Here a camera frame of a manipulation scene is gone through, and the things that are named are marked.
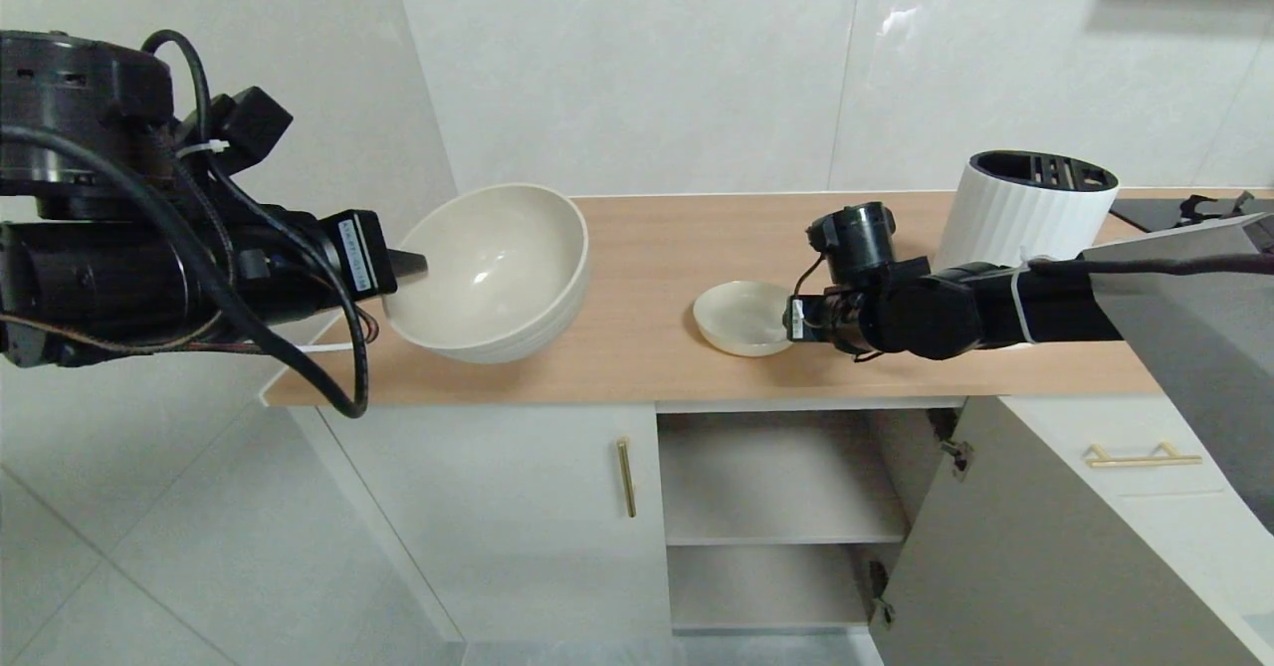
open cabinet door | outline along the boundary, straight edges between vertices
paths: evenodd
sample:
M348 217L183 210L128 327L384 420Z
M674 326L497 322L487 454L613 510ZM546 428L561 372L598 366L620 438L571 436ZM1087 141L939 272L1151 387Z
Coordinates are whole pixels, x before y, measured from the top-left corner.
M888 666L1260 665L1000 399L971 399L871 618Z

wooden countertop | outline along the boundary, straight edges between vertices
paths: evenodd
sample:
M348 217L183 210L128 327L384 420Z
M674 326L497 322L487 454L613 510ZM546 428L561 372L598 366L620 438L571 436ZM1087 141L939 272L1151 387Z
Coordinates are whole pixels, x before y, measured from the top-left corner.
M1176 197L1190 191L1138 191ZM1218 191L1208 190L1208 194ZM865 399L933 395L1158 392L1126 344L1038 344L934 363L887 354L855 365L828 344L734 358L705 343L691 317L698 294L727 280L792 285L815 253L805 225L846 204L884 200L899 259L933 257L954 194L666 195L577 199L591 236L592 280L575 325L531 358L469 365L400 339L382 321L369 348L373 404L654 402L729 399ZM1139 234L1108 218L1102 241ZM805 290L827 285L826 269ZM368 311L382 317L380 302ZM347 343L344 322L320 343ZM349 354L315 354L352 390ZM268 404L324 404L283 372Z

gold cabinet handle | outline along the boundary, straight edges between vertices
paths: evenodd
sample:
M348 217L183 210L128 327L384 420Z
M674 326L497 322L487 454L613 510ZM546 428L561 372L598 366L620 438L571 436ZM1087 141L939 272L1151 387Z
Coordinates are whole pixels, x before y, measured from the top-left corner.
M1152 452L1149 457L1111 457L1110 452L1106 452L1101 444L1089 444L1088 452L1097 456L1084 458L1084 462L1089 467L1177 467L1181 465L1203 465L1203 456L1200 453L1180 453L1177 448L1166 442L1161 442L1159 447L1154 448L1154 452L1163 453Z
M633 494L633 470L628 465L628 438L619 438L615 443L619 450L619 475L624 480L624 500L628 503L628 517L637 517L637 494Z

white ceramic bowl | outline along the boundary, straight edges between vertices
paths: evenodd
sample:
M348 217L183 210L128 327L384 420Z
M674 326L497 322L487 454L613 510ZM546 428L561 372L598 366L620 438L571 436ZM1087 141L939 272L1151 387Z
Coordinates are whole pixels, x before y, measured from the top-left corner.
M790 293L767 281L727 281L696 299L694 321L705 339L724 353L745 358L782 353L791 348L784 329Z
M443 204L403 241L429 271L385 295L390 325L465 363L510 363L561 335L589 284L589 227L564 195L493 185Z

large white bowl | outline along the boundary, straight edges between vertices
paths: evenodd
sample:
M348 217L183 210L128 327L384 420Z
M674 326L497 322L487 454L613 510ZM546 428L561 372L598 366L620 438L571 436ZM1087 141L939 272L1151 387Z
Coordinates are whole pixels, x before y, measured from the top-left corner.
M493 185L443 204L403 241L429 270L385 295L390 325L465 363L510 363L561 335L589 284L589 227L564 195Z

